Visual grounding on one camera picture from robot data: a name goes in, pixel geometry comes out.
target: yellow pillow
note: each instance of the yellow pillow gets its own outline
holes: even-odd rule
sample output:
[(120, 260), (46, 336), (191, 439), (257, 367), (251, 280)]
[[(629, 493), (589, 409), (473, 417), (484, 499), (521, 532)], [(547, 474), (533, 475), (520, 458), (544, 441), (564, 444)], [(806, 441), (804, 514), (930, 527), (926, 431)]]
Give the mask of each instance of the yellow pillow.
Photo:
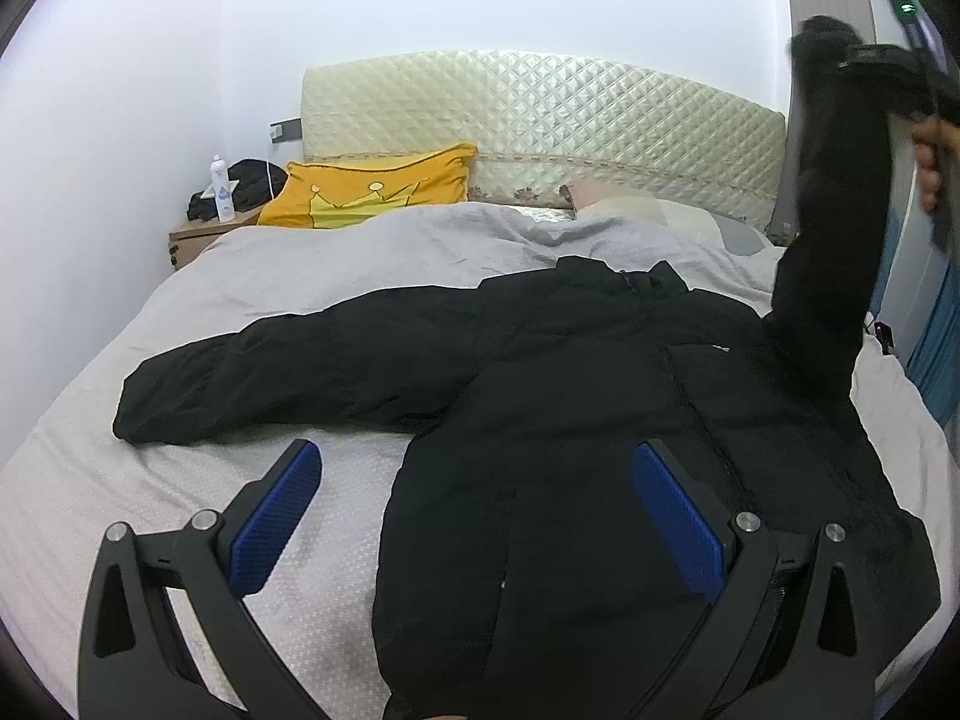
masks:
[(342, 164), (291, 162), (283, 190), (260, 212), (257, 224), (345, 227), (405, 205), (443, 205), (467, 196), (472, 143), (426, 154)]

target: blue fabric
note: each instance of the blue fabric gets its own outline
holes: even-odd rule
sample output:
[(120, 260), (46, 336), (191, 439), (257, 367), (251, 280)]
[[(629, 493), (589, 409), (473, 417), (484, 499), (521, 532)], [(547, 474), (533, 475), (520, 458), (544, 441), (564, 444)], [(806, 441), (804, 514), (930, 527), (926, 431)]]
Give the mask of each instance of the blue fabric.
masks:
[(880, 306), (883, 305), (883, 293), (887, 289), (887, 281), (890, 280), (890, 269), (894, 264), (894, 254), (896, 254), (896, 245), (899, 243), (899, 236), (904, 225), (899, 220), (899, 215), (891, 208), (887, 212), (887, 229), (883, 233), (883, 253), (880, 255), (880, 267), (877, 269), (877, 283), (874, 285), (874, 294), (870, 298), (870, 313), (876, 316), (880, 313)]
[(933, 305), (923, 336), (907, 363), (906, 375), (920, 391), (923, 403), (946, 426), (960, 403), (960, 303), (954, 266)]
[(267, 584), (318, 488), (320, 450), (307, 442), (230, 545), (227, 581), (235, 598), (253, 595)]
[(723, 592), (723, 551), (693, 502), (644, 443), (634, 453), (634, 484), (690, 592), (714, 603)]

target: bed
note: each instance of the bed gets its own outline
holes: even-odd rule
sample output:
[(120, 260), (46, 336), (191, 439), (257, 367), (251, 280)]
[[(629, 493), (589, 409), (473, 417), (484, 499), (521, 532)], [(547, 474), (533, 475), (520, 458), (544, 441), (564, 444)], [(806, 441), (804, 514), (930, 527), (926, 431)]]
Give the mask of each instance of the bed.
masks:
[[(164, 282), (56, 399), (0, 473), (0, 619), (71, 714), (80, 615), (104, 528), (120, 519), (141, 533), (169, 530), (197, 509), (222, 509), (293, 437), (320, 447), (325, 478), (248, 607), (332, 716), (380, 717), (388, 697), (368, 621), (382, 512), (409, 437), (304, 425), (133, 448), (110, 425), (123, 379), (143, 359), (271, 314), (318, 311), (385, 287), (473, 287), (565, 255), (615, 269), (666, 259), (691, 287), (769, 310), (779, 248), (744, 256), (691, 239), (681, 223), (573, 220), (557, 194), (571, 177), (616, 180), (762, 227), (776, 196), (784, 122), (747, 100), (579, 57), (431, 52), (311, 69), (302, 119), (308, 160), (473, 141), (470, 195), (483, 202), (407, 208), (342, 230), (229, 233)], [(943, 596), (878, 678), (880, 716), (960, 605), (960, 478), (916, 389), (869, 336), (851, 396), (901, 506), (928, 528)], [(176, 593), (173, 600), (203, 678), (235, 701), (189, 603)]]

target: human hand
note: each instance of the human hand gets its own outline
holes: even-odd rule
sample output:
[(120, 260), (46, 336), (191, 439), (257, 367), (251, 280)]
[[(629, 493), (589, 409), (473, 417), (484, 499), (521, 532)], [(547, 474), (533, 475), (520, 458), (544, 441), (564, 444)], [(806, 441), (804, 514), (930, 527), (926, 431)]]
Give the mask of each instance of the human hand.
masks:
[(944, 185), (937, 165), (936, 146), (960, 155), (960, 127), (931, 116), (913, 128), (913, 152), (920, 168), (920, 207), (931, 213), (937, 207), (937, 193)]

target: black cloth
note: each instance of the black cloth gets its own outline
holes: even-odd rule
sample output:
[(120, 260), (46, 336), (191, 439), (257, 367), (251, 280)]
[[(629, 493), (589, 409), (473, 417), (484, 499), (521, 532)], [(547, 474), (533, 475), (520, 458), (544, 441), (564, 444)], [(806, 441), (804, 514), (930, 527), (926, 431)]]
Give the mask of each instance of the black cloth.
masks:
[[(269, 166), (270, 178), (267, 179)], [(262, 159), (241, 159), (227, 168), (227, 177), (232, 181), (239, 181), (233, 190), (233, 208), (237, 211), (251, 211), (258, 205), (263, 205), (271, 199), (270, 182), (274, 185), (274, 196), (287, 183), (287, 172), (272, 162)], [(190, 203), (186, 209), (186, 218), (189, 220), (208, 221), (217, 215), (217, 203), (213, 197), (203, 197), (202, 191), (190, 196)]]
[(392, 718), (619, 720), (643, 700), (707, 608), (632, 486), (632, 452), (651, 437), (732, 512), (846, 528), (880, 672), (936, 610), (938, 581), (848, 397), (880, 261), (887, 122), (815, 61), (800, 84), (803, 231), (765, 319), (688, 289), (666, 262), (618, 274), (565, 257), (166, 352), (128, 377), (114, 433), (187, 443), (351, 421), (416, 434), (373, 606)]

